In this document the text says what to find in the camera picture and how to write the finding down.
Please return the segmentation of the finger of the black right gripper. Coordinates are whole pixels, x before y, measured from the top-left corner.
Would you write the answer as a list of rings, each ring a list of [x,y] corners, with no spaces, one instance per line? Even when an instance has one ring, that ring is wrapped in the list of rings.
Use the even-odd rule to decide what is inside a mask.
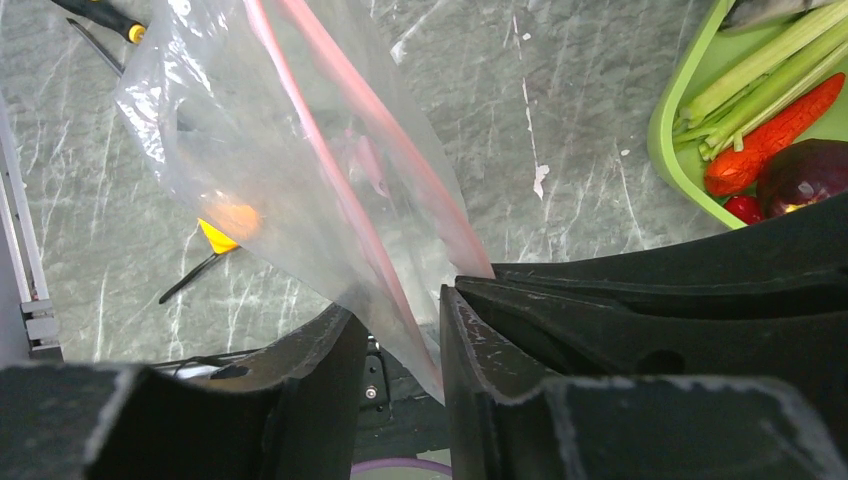
[[[456,289],[557,371],[775,377],[847,434],[845,195],[670,247],[495,271]]]

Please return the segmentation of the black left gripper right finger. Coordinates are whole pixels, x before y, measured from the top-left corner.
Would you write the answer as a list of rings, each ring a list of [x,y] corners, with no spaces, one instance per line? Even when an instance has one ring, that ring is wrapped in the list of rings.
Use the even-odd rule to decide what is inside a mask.
[[[457,479],[843,479],[847,457],[789,384],[561,375],[454,288],[441,353]]]

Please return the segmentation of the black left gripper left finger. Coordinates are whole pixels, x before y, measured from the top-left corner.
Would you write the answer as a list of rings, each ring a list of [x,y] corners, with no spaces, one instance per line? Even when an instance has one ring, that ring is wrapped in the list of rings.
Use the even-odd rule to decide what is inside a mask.
[[[141,364],[1,371],[5,479],[346,479],[367,331],[330,306],[205,376]]]

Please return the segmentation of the clear zip top bag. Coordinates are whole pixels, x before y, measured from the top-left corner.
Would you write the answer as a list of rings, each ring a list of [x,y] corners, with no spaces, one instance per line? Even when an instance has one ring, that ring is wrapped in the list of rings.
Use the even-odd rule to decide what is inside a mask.
[[[444,396],[440,288],[493,269],[360,1],[157,1],[116,102],[194,216],[354,313]]]

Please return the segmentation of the green celery stalks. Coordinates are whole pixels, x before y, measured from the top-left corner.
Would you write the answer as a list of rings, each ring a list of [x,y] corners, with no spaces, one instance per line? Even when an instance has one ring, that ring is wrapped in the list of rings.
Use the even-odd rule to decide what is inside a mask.
[[[807,93],[847,56],[847,3],[836,1],[806,14],[744,57],[681,106],[673,145],[699,143],[705,161]]]

